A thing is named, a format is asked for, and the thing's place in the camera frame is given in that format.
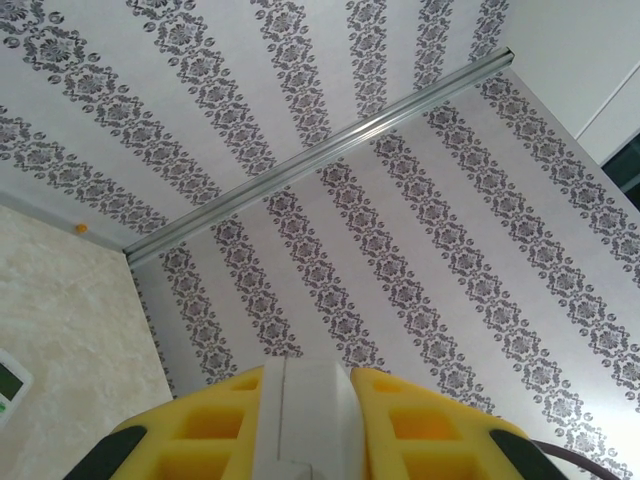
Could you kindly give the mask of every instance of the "damask pattern stripe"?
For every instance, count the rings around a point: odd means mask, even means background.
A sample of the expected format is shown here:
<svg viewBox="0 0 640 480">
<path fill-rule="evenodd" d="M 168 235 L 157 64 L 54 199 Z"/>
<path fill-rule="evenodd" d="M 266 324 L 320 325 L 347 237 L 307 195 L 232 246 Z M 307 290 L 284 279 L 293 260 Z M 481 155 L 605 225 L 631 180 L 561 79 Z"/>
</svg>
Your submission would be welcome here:
<svg viewBox="0 0 640 480">
<path fill-rule="evenodd" d="M 428 87 L 442 74 L 453 0 L 422 0 L 415 63 L 416 90 Z"/>
<path fill-rule="evenodd" d="M 607 312 L 607 304 L 597 296 L 580 268 L 572 266 L 560 242 L 552 240 L 553 233 L 544 221 L 535 216 L 524 195 L 509 183 L 506 172 L 491 159 L 490 152 L 481 146 L 475 132 L 465 125 L 459 112 L 448 105 L 425 114 L 431 128 L 451 150 L 458 166 L 469 173 L 478 193 L 490 205 L 493 214 L 502 219 L 509 237 L 527 253 L 529 264 L 547 280 L 547 289 L 560 297 L 558 303 L 566 309 L 571 323 L 580 326 L 579 333 L 588 340 L 593 353 L 604 357 L 602 365 L 612 370 L 616 385 L 628 389 L 626 398 L 640 402 L 640 346 L 630 344 L 624 326 L 616 323 L 616 316 Z M 636 407 L 640 413 L 640 404 Z"/>
<path fill-rule="evenodd" d="M 489 55 L 498 46 L 502 26 L 507 18 L 508 0 L 484 0 L 480 5 L 478 27 L 473 32 L 469 61 L 475 62 Z"/>
<path fill-rule="evenodd" d="M 605 446 L 602 430 L 590 424 L 593 416 L 582 411 L 584 402 L 571 392 L 571 382 L 563 379 L 562 369 L 549 360 L 550 352 L 543 348 L 529 320 L 520 317 L 520 307 L 509 300 L 511 295 L 499 276 L 490 273 L 492 267 L 484 261 L 484 254 L 473 248 L 473 239 L 411 155 L 404 139 L 392 132 L 372 144 L 403 198 L 417 212 L 416 218 L 426 226 L 425 233 L 443 251 L 451 273 L 466 287 L 469 301 L 484 313 L 487 328 L 496 332 L 494 339 L 502 345 L 505 357 L 514 362 L 514 370 L 521 372 L 525 388 L 534 392 L 533 400 L 542 407 L 547 422 L 557 426 L 556 435 L 564 438 L 567 448 L 607 465 L 622 478 L 630 478 L 626 464 L 614 460 L 617 453 Z M 344 176 L 343 185 L 354 183 Z"/>
<path fill-rule="evenodd" d="M 111 67 L 100 65 L 100 55 L 87 54 L 87 41 L 76 30 L 60 25 L 59 12 L 45 14 L 42 0 L 25 0 L 0 12 L 0 30 L 7 36 L 4 45 L 22 52 L 25 63 L 36 71 L 48 72 L 52 85 L 63 85 L 63 95 L 82 105 L 82 111 L 113 137 L 132 149 L 160 177 L 169 182 L 193 205 L 215 198 L 220 189 L 182 145 L 172 140 L 164 125 L 153 121 L 153 113 L 143 111 L 137 96 L 127 85 L 116 82 Z"/>
<path fill-rule="evenodd" d="M 589 220 L 589 228 L 602 236 L 603 244 L 611 246 L 609 253 L 623 263 L 622 269 L 635 273 L 634 282 L 640 288 L 638 226 L 629 222 L 623 208 L 615 207 L 615 199 L 606 195 L 605 187 L 585 173 L 584 165 L 509 79 L 492 77 L 482 84 L 480 91 L 531 157 L 549 173 L 549 179 L 569 204 L 580 210 L 582 219 Z"/>
<path fill-rule="evenodd" d="M 475 373 L 465 364 L 458 344 L 447 335 L 447 326 L 440 321 L 438 311 L 430 307 L 422 284 L 413 280 L 414 273 L 404 256 L 398 253 L 393 237 L 378 220 L 378 212 L 371 207 L 361 186 L 356 184 L 351 169 L 332 163 L 321 171 L 322 183 L 327 187 L 333 203 L 342 212 L 347 228 L 360 244 L 362 255 L 369 258 L 374 275 L 388 292 L 389 302 L 404 321 L 413 344 L 420 348 L 420 356 L 431 365 L 430 373 L 438 378 L 440 391 L 487 413 L 495 405 L 481 392 L 484 387 L 475 382 Z"/>
<path fill-rule="evenodd" d="M 349 302 L 346 288 L 340 286 L 340 277 L 336 276 L 333 263 L 322 250 L 309 219 L 298 205 L 298 198 L 289 191 L 289 187 L 285 187 L 265 201 L 289 256 L 315 299 L 316 309 L 324 314 L 323 321 L 329 326 L 329 335 L 337 342 L 345 365 L 383 368 L 384 358 L 379 355 L 375 342 L 367 339 L 369 331 L 363 328 L 360 314 Z"/>
<path fill-rule="evenodd" d="M 167 379 L 167 384 L 169 385 L 169 389 L 171 390 L 171 395 L 173 398 L 178 398 L 176 395 L 176 387 L 173 383 L 173 379 L 169 373 L 169 368 L 167 367 L 167 362 L 164 357 L 164 353 L 162 352 L 162 347 L 160 346 L 160 341 L 158 340 L 158 333 L 156 332 L 156 327 L 153 325 L 151 321 L 151 316 L 149 315 L 149 307 L 147 306 L 147 302 L 145 301 L 142 295 L 142 288 L 140 287 L 140 281 L 134 276 L 133 284 L 136 287 L 136 291 L 138 292 L 138 298 L 140 299 L 140 305 L 142 306 L 142 311 L 144 312 L 144 316 L 147 319 L 147 325 L 149 326 L 149 332 L 151 333 L 151 337 L 153 338 L 153 344 L 156 347 L 158 352 L 158 358 L 160 359 L 160 363 L 162 365 L 162 370 L 164 371 L 164 376 Z"/>
<path fill-rule="evenodd" d="M 182 243 L 160 255 L 162 268 L 171 284 L 171 292 L 181 309 L 182 321 L 190 334 L 190 341 L 207 376 L 208 385 L 230 378 L 238 367 L 231 351 L 225 347 L 220 323 L 211 307 L 196 264 L 186 244 Z"/>
<path fill-rule="evenodd" d="M 260 31 L 269 42 L 271 63 L 282 80 L 280 87 L 289 103 L 302 145 L 309 148 L 331 135 L 324 93 L 318 79 L 318 67 L 311 54 L 309 27 L 303 24 L 304 7 L 287 0 L 250 0 L 262 7 L 256 18 Z"/>
<path fill-rule="evenodd" d="M 42 132 L 32 133 L 31 124 L 20 117 L 7 117 L 0 106 L 0 160 L 11 161 L 15 168 L 31 173 L 38 180 L 88 204 L 101 214 L 131 230 L 145 235 L 167 223 L 167 218 L 144 204 L 132 193 Z"/>
<path fill-rule="evenodd" d="M 146 17 L 144 30 L 156 35 L 155 44 L 169 56 L 169 65 L 177 68 L 177 77 L 189 86 L 196 105 L 205 110 L 236 160 L 249 176 L 266 172 L 276 163 L 260 126 L 242 101 L 236 81 L 224 68 L 222 52 L 214 50 L 213 37 L 204 37 L 208 26 L 202 17 L 188 13 L 195 1 L 148 2 L 127 0 L 133 15 Z"/>
<path fill-rule="evenodd" d="M 246 305 L 245 310 L 255 319 L 252 325 L 258 331 L 258 340 L 265 345 L 264 353 L 302 356 L 295 335 L 290 333 L 291 324 L 283 317 L 278 299 L 267 281 L 267 274 L 258 266 L 260 260 L 255 248 L 249 243 L 237 216 L 222 221 L 211 230 L 242 302 Z"/>
<path fill-rule="evenodd" d="M 366 118 L 379 112 L 387 103 L 386 64 L 384 53 L 387 29 L 386 0 L 360 0 L 347 3 L 350 12 L 347 26 L 351 56 L 353 60 L 353 78 L 355 80 L 358 115 Z"/>
</svg>

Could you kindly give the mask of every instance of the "yellow plastic object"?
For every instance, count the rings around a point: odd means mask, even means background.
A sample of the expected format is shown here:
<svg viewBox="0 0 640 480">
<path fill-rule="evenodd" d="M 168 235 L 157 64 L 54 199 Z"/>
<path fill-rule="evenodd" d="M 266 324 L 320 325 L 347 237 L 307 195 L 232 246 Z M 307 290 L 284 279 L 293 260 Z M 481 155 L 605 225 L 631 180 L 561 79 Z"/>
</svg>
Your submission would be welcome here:
<svg viewBox="0 0 640 480">
<path fill-rule="evenodd" d="M 371 480 L 521 480 L 491 441 L 514 425 L 377 370 L 354 369 Z"/>
<path fill-rule="evenodd" d="M 118 425 L 146 435 L 112 480 L 250 480 L 263 368 Z"/>
</svg>

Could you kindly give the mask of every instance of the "patterned ceiling panel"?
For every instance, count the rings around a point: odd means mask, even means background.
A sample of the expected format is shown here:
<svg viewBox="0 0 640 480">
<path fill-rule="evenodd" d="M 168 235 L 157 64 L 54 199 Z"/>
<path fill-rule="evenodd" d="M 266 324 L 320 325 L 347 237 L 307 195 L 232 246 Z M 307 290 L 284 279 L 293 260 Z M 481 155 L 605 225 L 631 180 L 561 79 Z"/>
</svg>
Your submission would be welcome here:
<svg viewBox="0 0 640 480">
<path fill-rule="evenodd" d="M 0 0 L 3 199 L 127 246 L 491 52 L 507 8 Z"/>
</svg>

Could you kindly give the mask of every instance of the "striped wallpaper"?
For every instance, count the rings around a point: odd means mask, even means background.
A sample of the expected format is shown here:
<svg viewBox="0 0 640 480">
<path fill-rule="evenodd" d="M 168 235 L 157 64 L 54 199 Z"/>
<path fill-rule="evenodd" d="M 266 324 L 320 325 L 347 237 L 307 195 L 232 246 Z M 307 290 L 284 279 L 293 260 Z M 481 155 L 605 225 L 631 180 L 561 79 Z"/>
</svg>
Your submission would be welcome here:
<svg viewBox="0 0 640 480">
<path fill-rule="evenodd" d="M 0 188 L 126 247 L 500 45 L 506 0 L 2 0 Z"/>
<path fill-rule="evenodd" d="M 640 472 L 639 223 L 507 70 L 134 275 L 176 395 L 269 355 L 331 357 L 629 479 Z"/>
</svg>

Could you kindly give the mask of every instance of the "white cabinet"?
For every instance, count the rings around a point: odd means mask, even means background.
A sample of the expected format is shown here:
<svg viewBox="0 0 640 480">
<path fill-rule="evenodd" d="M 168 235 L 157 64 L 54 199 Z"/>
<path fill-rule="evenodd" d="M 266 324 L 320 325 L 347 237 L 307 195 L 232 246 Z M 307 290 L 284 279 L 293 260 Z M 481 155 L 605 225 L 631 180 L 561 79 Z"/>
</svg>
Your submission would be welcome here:
<svg viewBox="0 0 640 480">
<path fill-rule="evenodd" d="M 640 78 L 621 88 L 640 62 L 638 0 L 514 2 L 506 45 L 515 72 L 596 162 L 640 129 Z"/>
</svg>

